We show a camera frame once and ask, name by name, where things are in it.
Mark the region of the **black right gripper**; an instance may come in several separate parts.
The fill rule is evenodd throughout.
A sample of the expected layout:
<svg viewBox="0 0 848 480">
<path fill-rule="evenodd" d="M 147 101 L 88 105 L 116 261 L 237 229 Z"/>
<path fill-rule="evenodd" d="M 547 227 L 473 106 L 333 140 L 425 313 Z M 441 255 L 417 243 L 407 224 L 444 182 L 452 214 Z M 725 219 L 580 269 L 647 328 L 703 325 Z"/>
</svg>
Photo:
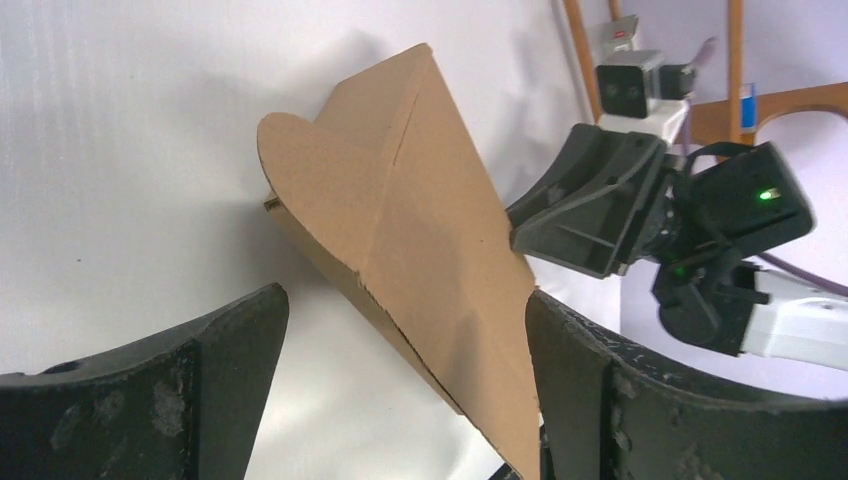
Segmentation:
<svg viewBox="0 0 848 480">
<path fill-rule="evenodd" d="M 771 142 L 718 142 L 686 157 L 660 137 L 578 123 L 542 177 L 507 209 L 514 252 L 603 279 L 645 254 L 660 278 L 723 279 L 810 233 L 799 180 Z"/>
</svg>

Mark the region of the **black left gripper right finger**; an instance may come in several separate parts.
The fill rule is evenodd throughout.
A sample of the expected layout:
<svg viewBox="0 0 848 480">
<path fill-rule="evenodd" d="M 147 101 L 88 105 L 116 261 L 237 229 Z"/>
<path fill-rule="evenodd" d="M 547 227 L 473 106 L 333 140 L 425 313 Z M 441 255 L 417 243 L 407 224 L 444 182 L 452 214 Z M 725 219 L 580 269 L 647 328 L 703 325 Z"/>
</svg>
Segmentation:
<svg viewBox="0 0 848 480">
<path fill-rule="evenodd" d="M 843 479 L 847 404 L 691 368 L 543 291 L 525 326 L 547 479 Z"/>
</svg>

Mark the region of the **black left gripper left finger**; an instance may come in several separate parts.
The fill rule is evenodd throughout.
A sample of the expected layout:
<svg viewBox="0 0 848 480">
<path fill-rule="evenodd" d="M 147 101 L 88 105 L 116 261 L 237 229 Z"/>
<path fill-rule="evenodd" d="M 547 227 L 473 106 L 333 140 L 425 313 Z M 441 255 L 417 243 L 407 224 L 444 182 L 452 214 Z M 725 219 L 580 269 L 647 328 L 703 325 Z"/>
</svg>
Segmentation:
<svg viewBox="0 0 848 480">
<path fill-rule="evenodd" d="M 289 318 L 279 284 L 41 373 L 1 378 L 5 479 L 241 479 Z"/>
</svg>

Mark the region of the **brown cardboard box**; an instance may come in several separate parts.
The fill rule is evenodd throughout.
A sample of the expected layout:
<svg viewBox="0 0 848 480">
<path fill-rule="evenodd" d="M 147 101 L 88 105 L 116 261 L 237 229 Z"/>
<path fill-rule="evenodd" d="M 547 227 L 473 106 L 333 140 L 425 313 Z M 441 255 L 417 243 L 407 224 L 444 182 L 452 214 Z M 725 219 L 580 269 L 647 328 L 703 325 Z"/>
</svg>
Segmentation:
<svg viewBox="0 0 848 480">
<path fill-rule="evenodd" d="M 421 43 L 257 127 L 266 211 L 522 479 L 540 477 L 524 313 L 534 276 Z"/>
</svg>

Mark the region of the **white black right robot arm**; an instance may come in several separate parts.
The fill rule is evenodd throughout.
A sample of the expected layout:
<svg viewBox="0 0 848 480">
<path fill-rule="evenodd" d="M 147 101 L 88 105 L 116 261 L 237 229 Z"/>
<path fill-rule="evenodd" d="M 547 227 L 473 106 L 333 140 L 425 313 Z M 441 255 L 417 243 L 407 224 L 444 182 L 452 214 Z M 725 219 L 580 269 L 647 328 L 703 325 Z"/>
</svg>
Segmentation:
<svg viewBox="0 0 848 480">
<path fill-rule="evenodd" d="M 813 230 L 812 208 L 771 144 L 718 142 L 693 169 L 660 137 L 574 126 L 507 210 L 514 251 L 598 279 L 641 260 L 663 328 L 695 347 L 845 369 L 847 297 L 753 258 Z"/>
</svg>

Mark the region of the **orange wooden rack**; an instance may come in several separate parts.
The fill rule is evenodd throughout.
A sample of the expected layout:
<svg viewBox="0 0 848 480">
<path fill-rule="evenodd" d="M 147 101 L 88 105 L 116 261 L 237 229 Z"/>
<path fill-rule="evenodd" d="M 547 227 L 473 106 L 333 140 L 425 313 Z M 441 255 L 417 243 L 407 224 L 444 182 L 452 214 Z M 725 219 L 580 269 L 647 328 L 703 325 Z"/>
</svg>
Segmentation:
<svg viewBox="0 0 848 480">
<path fill-rule="evenodd" d="M 577 1 L 564 0 L 562 5 L 578 57 L 580 76 L 585 87 L 590 118 L 600 119 L 601 108 L 594 64 L 582 12 Z M 708 144 L 730 140 L 749 142 L 769 121 L 781 116 L 821 111 L 847 116 L 847 84 L 845 82 L 817 87 L 787 90 L 758 97 L 759 117 L 749 129 L 742 127 L 742 85 L 744 59 L 744 3 L 729 0 L 727 10 L 727 94 L 724 101 L 696 105 L 692 127 L 696 140 Z"/>
</svg>

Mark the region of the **blue small block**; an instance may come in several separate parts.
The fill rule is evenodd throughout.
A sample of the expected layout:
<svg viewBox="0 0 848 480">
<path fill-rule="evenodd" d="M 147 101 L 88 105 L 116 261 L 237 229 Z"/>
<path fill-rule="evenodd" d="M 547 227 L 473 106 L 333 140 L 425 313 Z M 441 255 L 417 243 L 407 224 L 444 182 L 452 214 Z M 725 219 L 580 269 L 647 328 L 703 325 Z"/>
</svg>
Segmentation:
<svg viewBox="0 0 848 480">
<path fill-rule="evenodd" d="M 754 133 L 758 125 L 758 100 L 755 83 L 740 86 L 740 129 L 743 133 Z"/>
</svg>

